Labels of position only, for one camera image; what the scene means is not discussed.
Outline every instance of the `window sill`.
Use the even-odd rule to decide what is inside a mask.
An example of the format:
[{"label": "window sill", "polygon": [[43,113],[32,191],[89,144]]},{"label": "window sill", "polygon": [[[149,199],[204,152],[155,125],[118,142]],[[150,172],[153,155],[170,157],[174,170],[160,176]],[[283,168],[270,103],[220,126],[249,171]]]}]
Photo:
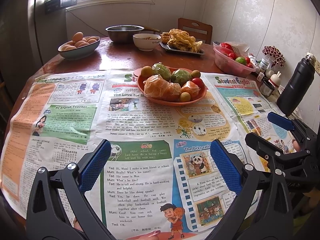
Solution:
[{"label": "window sill", "polygon": [[153,0],[85,0],[79,2],[77,5],[68,7],[68,11],[80,9],[88,6],[109,4],[109,3],[148,3],[154,4]]}]

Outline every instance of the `white bowl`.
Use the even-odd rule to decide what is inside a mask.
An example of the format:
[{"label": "white bowl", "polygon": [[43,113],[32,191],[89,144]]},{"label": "white bowl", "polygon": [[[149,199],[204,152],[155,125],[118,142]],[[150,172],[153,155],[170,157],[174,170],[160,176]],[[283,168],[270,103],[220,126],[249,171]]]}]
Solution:
[{"label": "white bowl", "polygon": [[133,42],[136,47],[142,51],[153,51],[153,49],[160,43],[161,36],[156,34],[139,33],[133,35]]},{"label": "white bowl", "polygon": [[59,54],[68,60],[81,59],[81,58],[84,58],[84,57],[91,55],[96,50],[96,48],[99,46],[101,38],[96,37],[96,36],[88,36],[88,37],[84,37],[84,38],[90,38],[90,37],[95,37],[98,40],[94,43],[91,43],[89,45],[85,45],[83,47],[79,47],[79,48],[72,49],[72,50],[61,51],[61,48],[67,44],[67,42],[66,42],[65,44],[62,44],[58,48]]}]

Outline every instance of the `blue gripper pad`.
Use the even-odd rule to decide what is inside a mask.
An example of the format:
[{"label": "blue gripper pad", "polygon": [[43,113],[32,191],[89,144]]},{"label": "blue gripper pad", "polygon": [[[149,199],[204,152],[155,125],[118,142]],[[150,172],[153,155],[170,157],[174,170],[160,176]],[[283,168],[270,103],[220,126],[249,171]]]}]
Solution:
[{"label": "blue gripper pad", "polygon": [[109,141],[105,141],[99,149],[96,151],[95,155],[91,158],[89,163],[83,169],[80,174],[81,184],[79,185],[79,191],[85,193],[92,189],[93,185],[96,183],[104,165],[106,165],[107,160],[111,154],[111,144]]},{"label": "blue gripper pad", "polygon": [[280,126],[281,128],[283,128],[287,131],[294,130],[294,126],[292,125],[292,122],[289,119],[287,119],[279,114],[276,114],[274,112],[270,112],[268,114],[268,120],[269,120],[269,122],[274,123],[275,125]]},{"label": "blue gripper pad", "polygon": [[210,147],[211,157],[217,165],[228,189],[239,195],[242,190],[241,175],[224,150],[216,141],[212,141]]}]

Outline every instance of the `white wall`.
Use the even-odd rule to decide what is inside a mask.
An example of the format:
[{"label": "white wall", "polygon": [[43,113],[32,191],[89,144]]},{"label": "white wall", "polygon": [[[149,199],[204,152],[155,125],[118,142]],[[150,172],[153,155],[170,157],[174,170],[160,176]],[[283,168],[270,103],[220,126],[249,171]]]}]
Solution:
[{"label": "white wall", "polygon": [[[310,0],[205,0],[201,21],[213,26],[213,41],[241,41],[262,58],[265,45],[276,46],[286,59],[282,85],[307,52],[320,59],[320,17]],[[300,103],[303,120],[317,131],[320,78]]]},{"label": "white wall", "polygon": [[[155,0],[155,4],[101,4],[72,10],[71,13],[104,35],[113,25],[143,25],[164,31],[177,28],[178,18],[199,20],[203,0]],[[99,35],[70,12],[67,12],[68,38],[76,32]]]}]

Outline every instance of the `round table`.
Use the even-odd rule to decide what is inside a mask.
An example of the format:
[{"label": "round table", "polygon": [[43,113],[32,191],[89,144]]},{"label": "round table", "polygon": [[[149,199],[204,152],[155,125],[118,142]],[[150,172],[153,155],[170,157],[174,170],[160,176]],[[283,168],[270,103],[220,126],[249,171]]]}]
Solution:
[{"label": "round table", "polygon": [[[34,80],[44,74],[110,69],[135,70],[148,65],[152,66],[158,62],[162,62],[164,65],[173,68],[188,68],[190,70],[199,70],[201,72],[223,74],[214,62],[215,54],[213,46],[203,44],[201,49],[205,52],[204,56],[169,53],[161,46],[157,46],[151,52],[143,52],[138,50],[134,44],[114,44],[109,38],[102,38],[96,51],[86,58],[69,61],[65,60],[58,54],[28,79],[25,87],[14,104],[10,114],[10,119],[21,107],[23,100],[27,97],[31,86],[34,83]],[[252,74],[250,74],[248,78],[257,82],[256,77]],[[9,131],[9,127],[10,123],[7,125],[5,136]],[[16,214],[16,217],[21,223],[24,222],[24,219],[18,214]]]}]

